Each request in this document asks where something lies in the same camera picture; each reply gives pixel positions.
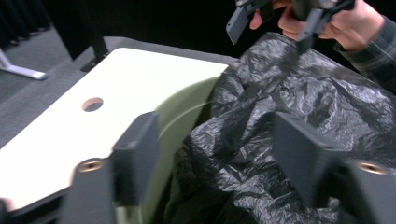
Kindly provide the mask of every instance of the human hand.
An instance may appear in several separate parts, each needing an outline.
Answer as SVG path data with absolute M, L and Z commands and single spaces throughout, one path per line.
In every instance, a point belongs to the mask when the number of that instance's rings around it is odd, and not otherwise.
M 304 29 L 305 22 L 294 19 L 290 0 L 274 0 L 274 9 L 286 7 L 278 26 L 283 34 L 297 39 Z M 363 0 L 356 0 L 355 7 L 350 11 L 341 11 L 332 16 L 319 38 L 335 39 L 345 50 L 364 49 L 378 34 L 384 23 L 384 18 Z M 256 11 L 250 23 L 251 29 L 257 29 L 262 24 L 260 11 Z

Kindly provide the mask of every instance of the gray carpet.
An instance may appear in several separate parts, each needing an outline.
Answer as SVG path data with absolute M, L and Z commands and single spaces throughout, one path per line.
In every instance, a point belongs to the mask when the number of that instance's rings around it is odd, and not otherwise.
M 117 48 L 143 49 L 227 64 L 236 60 L 228 56 L 166 47 L 123 37 L 106 37 L 105 41 L 109 51 Z M 7 49 L 5 54 L 13 64 L 45 72 L 48 78 L 38 81 L 0 71 L 0 148 L 84 77 L 86 73 L 81 72 L 80 68 L 93 57 L 92 50 L 87 49 L 72 61 L 54 29 Z

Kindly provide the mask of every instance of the wrist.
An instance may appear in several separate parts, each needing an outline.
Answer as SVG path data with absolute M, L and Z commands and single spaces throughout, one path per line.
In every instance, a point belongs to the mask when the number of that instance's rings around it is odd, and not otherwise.
M 380 32 L 384 18 L 372 7 L 364 2 L 359 2 L 346 20 L 349 25 L 343 29 L 335 39 L 346 51 L 359 51 L 365 49 Z

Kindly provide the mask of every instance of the trash bag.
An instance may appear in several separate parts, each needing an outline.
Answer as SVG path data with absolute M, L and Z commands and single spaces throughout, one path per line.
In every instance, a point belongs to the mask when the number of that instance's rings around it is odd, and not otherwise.
M 334 223 L 339 202 L 307 208 L 271 153 L 274 111 L 295 115 L 355 157 L 396 146 L 396 98 L 314 50 L 266 34 L 221 75 L 211 118 L 175 156 L 165 223 Z M 391 169 L 396 160 L 376 157 Z

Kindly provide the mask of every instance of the person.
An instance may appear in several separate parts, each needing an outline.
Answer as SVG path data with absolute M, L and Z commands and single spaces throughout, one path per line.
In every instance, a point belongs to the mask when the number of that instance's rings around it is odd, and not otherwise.
M 297 39 L 305 22 L 294 19 L 291 0 L 273 0 L 274 9 L 285 7 L 278 26 L 283 34 Z M 250 29 L 262 25 L 256 11 Z M 347 58 L 364 76 L 396 94 L 396 24 L 378 13 L 363 0 L 356 0 L 352 10 L 332 17 L 319 38 L 335 39 L 334 49 Z

